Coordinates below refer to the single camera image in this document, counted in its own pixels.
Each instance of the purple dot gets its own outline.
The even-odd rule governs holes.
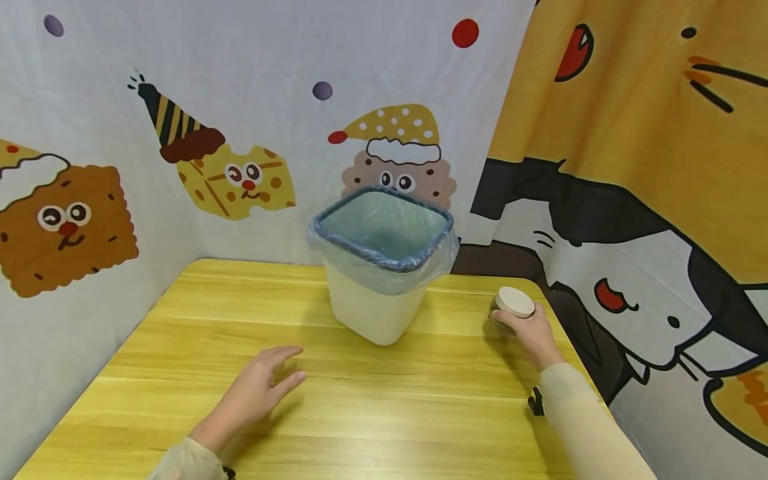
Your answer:
[[[58,18],[53,15],[46,15],[45,18],[43,18],[43,26],[48,30],[48,33],[55,37],[61,37],[64,34],[64,26]]]
[[[333,95],[333,87],[327,81],[318,81],[312,87],[312,95],[318,100],[326,101]]]

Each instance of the curtain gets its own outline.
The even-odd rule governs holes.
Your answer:
[[[768,3],[536,4],[453,271],[542,287],[659,478],[758,478]]]

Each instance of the red dot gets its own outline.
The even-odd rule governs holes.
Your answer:
[[[328,135],[328,141],[332,144],[340,144],[346,140],[347,134],[345,131],[335,131],[331,135]]]
[[[471,47],[480,35],[480,27],[471,18],[461,20],[453,28],[453,43],[459,48]]]

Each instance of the yellow table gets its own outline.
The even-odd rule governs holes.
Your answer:
[[[547,306],[583,372],[527,280],[444,276],[400,341],[381,347],[334,320],[320,267],[197,261],[16,478],[144,478],[251,356],[281,344],[306,347],[308,379],[222,455],[239,479],[572,478],[528,407],[537,373],[486,320],[503,285]]]

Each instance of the sleeve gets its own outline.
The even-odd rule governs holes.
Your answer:
[[[215,454],[187,437],[165,452],[147,480],[227,480],[227,473]]]
[[[541,374],[549,425],[580,480],[655,480],[643,457],[604,410],[582,374],[567,363]]]

